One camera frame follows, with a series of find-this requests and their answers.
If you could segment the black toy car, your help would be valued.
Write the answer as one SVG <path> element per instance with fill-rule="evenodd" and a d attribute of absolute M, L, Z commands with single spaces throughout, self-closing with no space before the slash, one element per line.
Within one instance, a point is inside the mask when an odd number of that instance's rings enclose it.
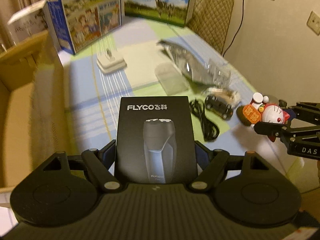
<path fill-rule="evenodd" d="M 233 116 L 232 106 L 225 103 L 223 100 L 220 100 L 214 95 L 206 96 L 204 106 L 206 110 L 215 113 L 223 120 L 229 120 Z"/>

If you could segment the blue milk carton box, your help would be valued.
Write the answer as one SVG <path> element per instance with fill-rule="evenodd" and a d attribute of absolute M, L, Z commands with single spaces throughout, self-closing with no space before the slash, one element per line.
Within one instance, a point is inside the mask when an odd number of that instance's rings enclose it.
<path fill-rule="evenodd" d="M 61 48 L 75 55 L 122 25 L 121 0 L 47 0 Z"/>

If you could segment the white charger plug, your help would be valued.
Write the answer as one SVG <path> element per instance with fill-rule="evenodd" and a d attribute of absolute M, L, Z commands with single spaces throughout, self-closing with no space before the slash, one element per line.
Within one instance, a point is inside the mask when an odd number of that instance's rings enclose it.
<path fill-rule="evenodd" d="M 103 74 L 111 74 L 126 68 L 127 63 L 119 51 L 107 49 L 97 55 L 97 66 Z"/>

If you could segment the black Flyco shaver box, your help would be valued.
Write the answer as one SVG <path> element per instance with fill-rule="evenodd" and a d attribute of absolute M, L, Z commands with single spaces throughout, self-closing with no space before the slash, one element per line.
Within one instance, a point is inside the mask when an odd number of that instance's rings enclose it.
<path fill-rule="evenodd" d="M 197 177 L 187 96 L 121 98 L 114 174 L 141 184 L 188 183 Z"/>

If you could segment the white product box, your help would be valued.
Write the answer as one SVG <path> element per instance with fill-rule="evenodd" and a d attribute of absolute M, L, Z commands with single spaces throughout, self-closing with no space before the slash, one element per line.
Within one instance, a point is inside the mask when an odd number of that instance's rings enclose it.
<path fill-rule="evenodd" d="M 7 22 L 14 45 L 49 28 L 47 0 L 40 0 L 14 13 Z"/>

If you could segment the red Doraemon figurine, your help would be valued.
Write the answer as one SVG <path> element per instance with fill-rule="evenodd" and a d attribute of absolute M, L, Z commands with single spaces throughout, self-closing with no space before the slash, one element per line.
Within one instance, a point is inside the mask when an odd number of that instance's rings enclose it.
<path fill-rule="evenodd" d="M 258 122 L 285 124 L 290 114 L 275 103 L 270 103 L 269 97 L 255 92 L 249 104 L 239 106 L 236 110 L 240 122 L 248 127 L 254 127 Z"/>

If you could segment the silver foil pouch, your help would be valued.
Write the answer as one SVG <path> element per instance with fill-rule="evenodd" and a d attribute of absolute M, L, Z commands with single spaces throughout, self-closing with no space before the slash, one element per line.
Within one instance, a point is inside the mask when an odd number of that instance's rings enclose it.
<path fill-rule="evenodd" d="M 198 60 L 191 51 L 166 40 L 159 40 L 157 45 L 162 46 L 176 67 L 189 80 L 202 85 L 213 84 L 213 75 L 210 73 L 208 66 Z"/>

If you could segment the clear bag with white pads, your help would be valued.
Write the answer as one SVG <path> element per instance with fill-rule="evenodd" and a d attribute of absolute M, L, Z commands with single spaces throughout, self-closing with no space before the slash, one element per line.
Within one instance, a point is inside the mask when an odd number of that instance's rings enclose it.
<path fill-rule="evenodd" d="M 209 59 L 209 61 L 204 64 L 201 82 L 211 87 L 227 89 L 231 83 L 231 71 L 222 64 Z"/>

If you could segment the quilted beige chair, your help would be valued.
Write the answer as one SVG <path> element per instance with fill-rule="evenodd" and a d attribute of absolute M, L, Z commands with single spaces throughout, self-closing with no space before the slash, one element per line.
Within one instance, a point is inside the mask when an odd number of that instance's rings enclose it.
<path fill-rule="evenodd" d="M 234 0 L 195 0 L 187 27 L 222 53 L 232 16 Z"/>

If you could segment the bag of cotton swabs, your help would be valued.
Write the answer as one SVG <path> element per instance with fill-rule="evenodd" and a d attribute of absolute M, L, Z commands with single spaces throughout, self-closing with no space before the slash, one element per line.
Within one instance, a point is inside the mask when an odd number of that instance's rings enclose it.
<path fill-rule="evenodd" d="M 241 101 L 240 93 L 229 89 L 209 87 L 203 94 L 214 96 L 217 100 L 223 101 L 225 104 L 229 104 L 232 107 L 237 106 Z"/>

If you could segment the brown cardboard box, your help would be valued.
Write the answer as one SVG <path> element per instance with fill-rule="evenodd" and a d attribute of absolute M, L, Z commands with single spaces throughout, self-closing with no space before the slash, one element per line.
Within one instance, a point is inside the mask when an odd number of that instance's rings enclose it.
<path fill-rule="evenodd" d="M 70 149 L 64 68 L 45 30 L 1 53 L 1 192 Z"/>

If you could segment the clear plastic container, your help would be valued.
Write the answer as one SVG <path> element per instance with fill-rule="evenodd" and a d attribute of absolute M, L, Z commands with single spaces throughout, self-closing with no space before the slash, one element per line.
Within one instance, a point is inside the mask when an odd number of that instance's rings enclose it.
<path fill-rule="evenodd" d="M 189 85 L 181 72 L 172 63 L 161 63 L 155 68 L 155 75 L 167 95 L 188 90 Z"/>

